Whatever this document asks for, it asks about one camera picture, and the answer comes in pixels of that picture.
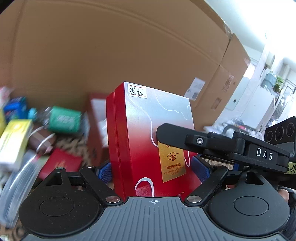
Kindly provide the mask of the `person's hand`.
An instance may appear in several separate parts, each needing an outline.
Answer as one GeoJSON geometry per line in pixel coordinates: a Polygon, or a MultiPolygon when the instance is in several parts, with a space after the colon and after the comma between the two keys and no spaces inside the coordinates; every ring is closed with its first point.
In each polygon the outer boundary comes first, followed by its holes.
{"type": "Polygon", "coordinates": [[[289,192],[288,192],[287,190],[285,190],[285,189],[279,189],[277,192],[279,193],[279,195],[280,195],[280,196],[281,196],[286,202],[288,202],[290,195],[289,195],[289,192]]]}

